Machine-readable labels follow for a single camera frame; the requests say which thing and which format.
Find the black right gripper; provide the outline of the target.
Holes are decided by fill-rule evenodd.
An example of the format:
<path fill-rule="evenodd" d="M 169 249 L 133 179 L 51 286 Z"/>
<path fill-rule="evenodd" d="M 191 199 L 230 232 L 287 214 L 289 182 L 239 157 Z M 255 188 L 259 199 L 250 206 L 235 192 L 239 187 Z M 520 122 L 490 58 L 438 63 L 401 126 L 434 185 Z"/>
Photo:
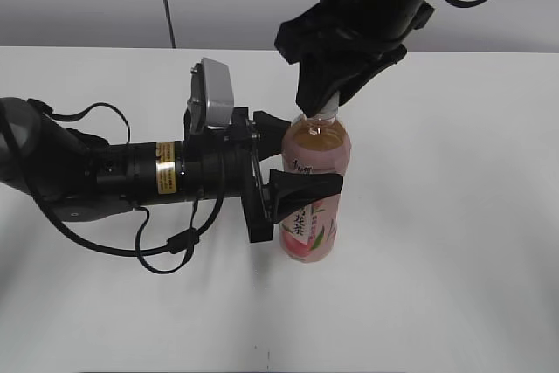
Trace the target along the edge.
<path fill-rule="evenodd" d="M 279 26 L 274 45 L 300 66 L 296 104 L 316 116 L 339 92 L 348 103 L 407 54 L 406 0 L 322 0 Z"/>

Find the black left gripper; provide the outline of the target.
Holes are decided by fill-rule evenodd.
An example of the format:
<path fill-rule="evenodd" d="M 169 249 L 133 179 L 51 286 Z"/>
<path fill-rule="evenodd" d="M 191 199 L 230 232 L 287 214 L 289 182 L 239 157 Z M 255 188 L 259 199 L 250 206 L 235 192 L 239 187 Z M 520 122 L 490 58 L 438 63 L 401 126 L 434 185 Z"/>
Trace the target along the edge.
<path fill-rule="evenodd" d="M 259 163 L 282 151 L 282 142 L 291 122 L 264 111 L 248 113 L 246 107 L 233 109 L 226 128 L 204 128 L 189 133 L 190 116 L 184 113 L 184 141 L 181 168 L 177 171 L 179 191 L 187 201 L 215 201 L 208 219 L 197 228 L 207 232 L 227 197 L 241 199 L 248 238 L 251 243 L 273 239 L 274 224 L 294 212 L 342 192 L 343 175 L 302 174 L 270 170 L 264 182 Z"/>

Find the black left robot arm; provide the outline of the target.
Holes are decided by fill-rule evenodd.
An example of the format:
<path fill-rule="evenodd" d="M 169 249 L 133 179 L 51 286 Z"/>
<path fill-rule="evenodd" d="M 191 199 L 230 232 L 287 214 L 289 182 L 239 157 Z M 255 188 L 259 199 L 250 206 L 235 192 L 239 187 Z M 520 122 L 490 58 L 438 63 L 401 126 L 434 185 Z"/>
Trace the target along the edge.
<path fill-rule="evenodd" d="M 112 145 L 71 128 L 74 115 L 55 114 L 37 100 L 4 98 L 1 122 L 16 150 L 1 146 L 1 181 L 24 194 L 38 193 L 59 220 L 92 222 L 137 206 L 195 199 L 240 199 L 248 238 L 270 241 L 277 223 L 302 207 L 339 194 L 334 169 L 308 175 L 259 163 L 281 151 L 289 123 L 237 107 L 221 128 L 184 117 L 184 138 L 172 142 Z"/>

